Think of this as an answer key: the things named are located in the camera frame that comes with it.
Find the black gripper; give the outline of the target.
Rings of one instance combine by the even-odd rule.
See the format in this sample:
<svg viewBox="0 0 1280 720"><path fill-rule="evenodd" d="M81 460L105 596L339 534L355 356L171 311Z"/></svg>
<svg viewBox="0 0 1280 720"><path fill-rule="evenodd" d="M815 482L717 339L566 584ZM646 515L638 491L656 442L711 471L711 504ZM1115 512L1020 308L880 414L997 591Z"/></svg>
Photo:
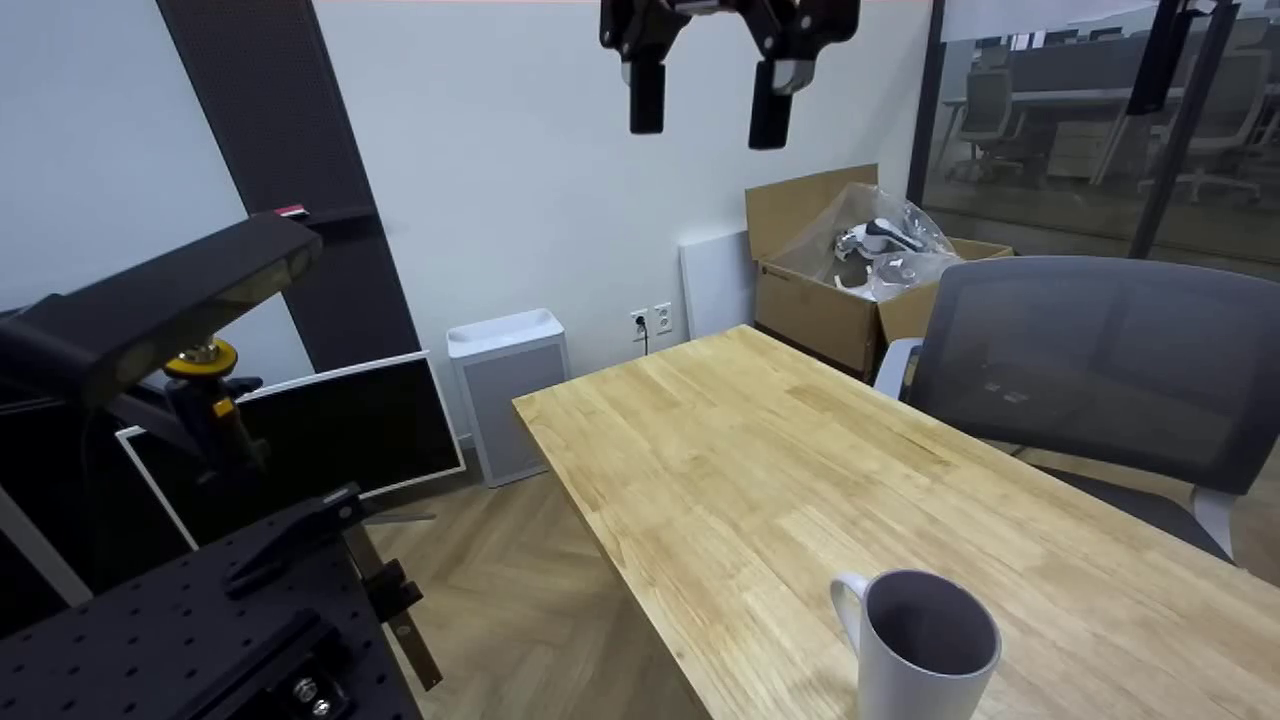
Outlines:
<svg viewBox="0 0 1280 720"><path fill-rule="evenodd" d="M601 0L601 44L627 61L627 126L664 126L664 57L697 17L740 17L759 46L748 145L789 145L791 97L776 88L772 61L815 61L859 27L859 0Z"/></svg>

